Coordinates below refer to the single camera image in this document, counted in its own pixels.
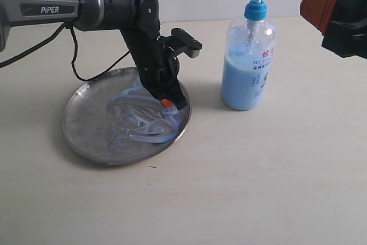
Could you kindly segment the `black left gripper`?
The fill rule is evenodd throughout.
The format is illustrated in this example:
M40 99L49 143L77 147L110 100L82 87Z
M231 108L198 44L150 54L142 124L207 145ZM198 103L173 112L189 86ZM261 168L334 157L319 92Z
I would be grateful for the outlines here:
M178 81L178 61L157 39L141 30L122 29L132 59L138 69L140 82L165 107L182 110L188 105L184 89Z

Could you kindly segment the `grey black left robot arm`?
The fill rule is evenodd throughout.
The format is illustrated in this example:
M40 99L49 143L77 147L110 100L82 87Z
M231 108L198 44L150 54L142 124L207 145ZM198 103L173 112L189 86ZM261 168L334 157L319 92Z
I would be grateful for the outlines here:
M178 110L187 106L173 55L160 35L158 0L1 0L1 49L13 27L57 22L82 32L119 30L145 89Z

